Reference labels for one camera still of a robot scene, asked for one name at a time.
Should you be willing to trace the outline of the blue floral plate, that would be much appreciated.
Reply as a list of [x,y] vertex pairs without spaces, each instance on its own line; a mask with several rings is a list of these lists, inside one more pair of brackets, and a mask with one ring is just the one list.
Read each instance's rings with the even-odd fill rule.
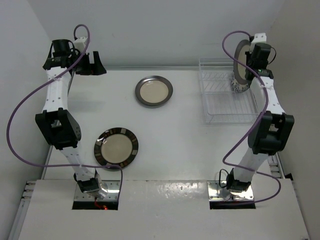
[[240,84],[236,80],[236,77],[234,75],[232,75],[232,77],[231,77],[230,85],[231,85],[231,90],[235,93],[244,93],[245,91],[247,91],[250,88],[249,83]]

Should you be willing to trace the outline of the silver rim plate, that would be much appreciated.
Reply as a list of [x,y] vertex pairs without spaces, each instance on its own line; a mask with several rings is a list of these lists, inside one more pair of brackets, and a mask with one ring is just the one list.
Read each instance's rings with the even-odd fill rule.
[[172,97],[173,92],[172,83],[159,75],[142,78],[134,89],[137,101],[150,108],[158,108],[166,104]]
[[[246,52],[250,50],[250,41],[247,39],[241,40],[239,44],[237,45],[235,52],[234,52],[234,58],[238,60],[243,65],[247,64],[247,56]],[[233,61],[233,73],[234,78],[236,82],[240,85],[246,85],[248,81],[245,78],[246,75],[246,68],[238,63],[237,61]]]

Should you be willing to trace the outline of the dark patterned rim plate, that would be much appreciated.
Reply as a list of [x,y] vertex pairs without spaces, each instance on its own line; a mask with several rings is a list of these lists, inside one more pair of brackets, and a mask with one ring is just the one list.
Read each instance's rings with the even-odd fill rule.
[[136,135],[127,128],[114,127],[99,135],[94,144],[93,154],[100,166],[118,171],[128,167],[139,151]]

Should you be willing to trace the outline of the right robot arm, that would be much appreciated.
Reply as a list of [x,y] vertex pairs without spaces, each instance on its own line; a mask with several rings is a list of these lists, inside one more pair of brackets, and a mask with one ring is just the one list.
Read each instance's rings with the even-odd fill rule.
[[281,107],[274,88],[274,76],[267,68],[271,45],[241,41],[235,51],[235,58],[246,55],[248,68],[245,75],[235,74],[237,80],[246,80],[253,93],[261,119],[248,134],[248,149],[239,166],[233,167],[226,178],[226,189],[231,192],[244,192],[251,185],[254,174],[268,157],[282,151],[295,119]]

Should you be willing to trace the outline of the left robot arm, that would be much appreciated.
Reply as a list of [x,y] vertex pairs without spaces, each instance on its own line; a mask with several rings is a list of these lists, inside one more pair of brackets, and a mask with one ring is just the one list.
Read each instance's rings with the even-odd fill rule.
[[42,112],[36,114],[35,122],[47,143],[59,150],[72,165],[73,177],[80,191],[102,200],[107,195],[107,187],[95,169],[86,167],[81,156],[81,128],[68,111],[68,94],[74,74],[91,72],[85,49],[88,43],[88,38],[84,36],[74,41],[52,41],[43,65],[48,77],[46,101]]

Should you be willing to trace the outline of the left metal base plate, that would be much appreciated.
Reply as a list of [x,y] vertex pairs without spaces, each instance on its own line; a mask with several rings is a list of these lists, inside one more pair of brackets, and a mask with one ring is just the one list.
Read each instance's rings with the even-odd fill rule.
[[75,188],[73,200],[76,202],[90,202],[97,198],[98,201],[114,202],[119,198],[120,182],[103,180],[101,183],[101,190],[98,193],[84,193],[81,192],[79,186]]

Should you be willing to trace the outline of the metal base plate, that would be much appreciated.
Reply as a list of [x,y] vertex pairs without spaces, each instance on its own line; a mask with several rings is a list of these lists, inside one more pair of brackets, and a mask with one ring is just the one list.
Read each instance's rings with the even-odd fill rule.
[[120,182],[103,180],[101,183],[101,190],[98,193],[84,193],[81,192],[79,186],[75,188],[73,200],[76,202],[90,202],[97,198],[98,201],[114,202],[119,198]]
[[251,185],[246,191],[230,191],[226,187],[222,188],[218,180],[213,180],[207,181],[207,190],[210,203],[254,201]]

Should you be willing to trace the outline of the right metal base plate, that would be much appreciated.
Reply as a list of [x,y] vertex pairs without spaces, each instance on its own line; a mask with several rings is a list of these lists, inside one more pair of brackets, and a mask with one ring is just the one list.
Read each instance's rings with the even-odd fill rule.
[[246,191],[230,191],[226,187],[222,188],[218,180],[213,180],[207,181],[207,190],[210,203],[254,201],[251,185]]

